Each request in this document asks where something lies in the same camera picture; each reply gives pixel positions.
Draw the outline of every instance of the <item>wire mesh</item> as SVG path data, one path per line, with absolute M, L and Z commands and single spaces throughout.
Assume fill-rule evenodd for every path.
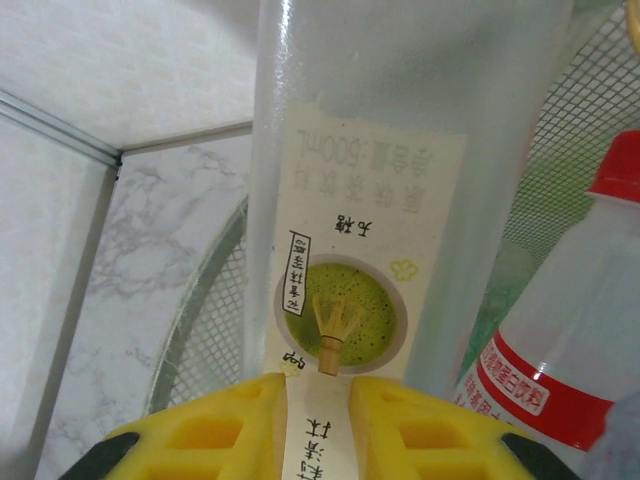
M 618 8 L 550 88 L 504 236 L 542 263 L 588 212 L 613 137 L 638 127 L 640 63 Z
M 504 236 L 539 265 L 558 239 L 586 215 L 584 195 L 613 137 L 640 127 L 640 65 L 617 9 L 550 88 L 536 126 L 527 168 Z M 183 313 L 185 325 L 167 348 L 150 411 L 177 405 L 238 381 L 245 278 L 244 236 L 230 234 L 224 262 L 204 296 Z M 472 335 L 478 351 L 493 328 Z
M 184 344 L 168 406 L 237 382 L 241 361 L 244 236 L 227 257 Z

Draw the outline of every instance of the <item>matcha bowl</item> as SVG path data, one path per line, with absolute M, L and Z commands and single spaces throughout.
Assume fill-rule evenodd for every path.
M 344 296 L 363 311 L 357 326 L 344 338 L 340 373 L 376 370 L 395 357 L 402 347 L 407 334 L 407 309 L 393 283 L 371 265 L 342 255 L 312 256 L 302 316 L 282 309 L 283 283 L 281 278 L 276 287 L 276 321 L 289 346 L 308 362 L 317 365 L 321 349 L 321 334 L 312 305 L 313 296 L 318 294 Z

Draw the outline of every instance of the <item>grey marble pattern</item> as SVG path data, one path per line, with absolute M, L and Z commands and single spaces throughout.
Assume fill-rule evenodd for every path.
M 246 195 L 251 136 L 124 159 L 36 478 L 144 413 L 191 275 Z

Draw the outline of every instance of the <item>green mesh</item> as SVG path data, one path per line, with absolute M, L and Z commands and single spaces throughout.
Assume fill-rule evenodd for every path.
M 505 227 L 505 240 L 524 248 L 540 266 L 560 237 L 589 211 L 592 200 L 585 191 L 613 138 L 623 130 L 637 128 L 640 56 L 631 46 L 621 7 L 549 89 Z M 498 256 L 462 372 L 484 348 L 523 289 L 521 278 L 505 287 L 504 275 L 496 273 L 503 267 L 500 261 Z

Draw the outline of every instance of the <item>bottle cap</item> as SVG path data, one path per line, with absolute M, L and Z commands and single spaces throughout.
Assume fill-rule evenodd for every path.
M 640 130 L 614 138 L 589 192 L 640 203 Z

